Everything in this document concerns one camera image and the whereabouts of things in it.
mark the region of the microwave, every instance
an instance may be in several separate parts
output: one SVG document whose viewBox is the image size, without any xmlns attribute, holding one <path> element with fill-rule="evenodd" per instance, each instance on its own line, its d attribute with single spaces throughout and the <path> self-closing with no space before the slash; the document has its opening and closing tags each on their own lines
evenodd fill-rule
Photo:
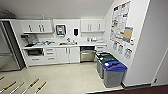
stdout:
<svg viewBox="0 0 168 94">
<path fill-rule="evenodd" d="M 43 48 L 34 48 L 34 49 L 27 49 L 28 56 L 41 56 L 43 54 Z"/>
</svg>

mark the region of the dishwasher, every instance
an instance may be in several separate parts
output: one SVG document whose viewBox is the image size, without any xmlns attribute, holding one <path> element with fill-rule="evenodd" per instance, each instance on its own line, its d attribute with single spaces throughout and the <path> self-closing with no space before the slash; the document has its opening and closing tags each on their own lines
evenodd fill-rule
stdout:
<svg viewBox="0 0 168 94">
<path fill-rule="evenodd" d="M 96 51 L 95 46 L 81 46 L 80 47 L 80 62 L 93 62 Z"/>
</svg>

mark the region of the ceiling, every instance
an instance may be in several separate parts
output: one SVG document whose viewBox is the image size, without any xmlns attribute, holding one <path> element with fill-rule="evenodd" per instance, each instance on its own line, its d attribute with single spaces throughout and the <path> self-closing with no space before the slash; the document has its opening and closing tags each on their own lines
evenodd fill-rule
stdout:
<svg viewBox="0 0 168 94">
<path fill-rule="evenodd" d="M 101 19 L 114 0 L 0 0 L 0 10 L 20 19 Z"/>
</svg>

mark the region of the refrigerator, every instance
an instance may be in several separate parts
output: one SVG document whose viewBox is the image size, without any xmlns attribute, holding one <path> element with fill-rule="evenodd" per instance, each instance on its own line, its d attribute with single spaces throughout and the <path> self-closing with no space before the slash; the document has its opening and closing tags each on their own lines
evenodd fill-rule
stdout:
<svg viewBox="0 0 168 94">
<path fill-rule="evenodd" d="M 25 67 L 21 51 L 9 21 L 0 21 L 0 72 Z"/>
</svg>

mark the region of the baseboard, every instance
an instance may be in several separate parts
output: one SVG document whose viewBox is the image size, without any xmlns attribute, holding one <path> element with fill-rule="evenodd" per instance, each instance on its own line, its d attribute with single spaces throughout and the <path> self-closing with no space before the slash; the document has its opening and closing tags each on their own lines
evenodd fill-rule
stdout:
<svg viewBox="0 0 168 94">
<path fill-rule="evenodd" d="M 125 86 L 123 83 L 121 83 L 121 86 L 124 88 L 124 90 L 131 90 L 131 89 L 151 87 L 151 83 L 150 84 L 135 85 L 135 86 L 128 86 L 128 87 Z"/>
</svg>

